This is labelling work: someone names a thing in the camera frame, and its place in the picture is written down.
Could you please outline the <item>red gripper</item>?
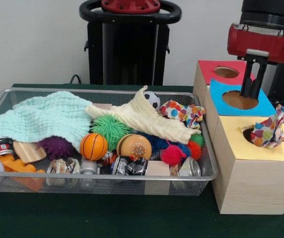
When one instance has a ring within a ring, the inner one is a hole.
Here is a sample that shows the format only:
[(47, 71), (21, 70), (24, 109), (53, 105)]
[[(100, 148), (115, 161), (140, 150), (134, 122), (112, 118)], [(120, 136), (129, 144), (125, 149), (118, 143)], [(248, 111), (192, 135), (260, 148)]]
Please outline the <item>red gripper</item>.
[[(228, 32), (227, 51), (240, 58), (253, 55), (264, 57), (268, 62), (284, 63), (284, 30), (233, 23)], [(252, 81), (253, 64), (253, 61), (246, 62), (240, 91), (242, 97), (259, 97), (267, 65), (260, 64), (257, 76)]]

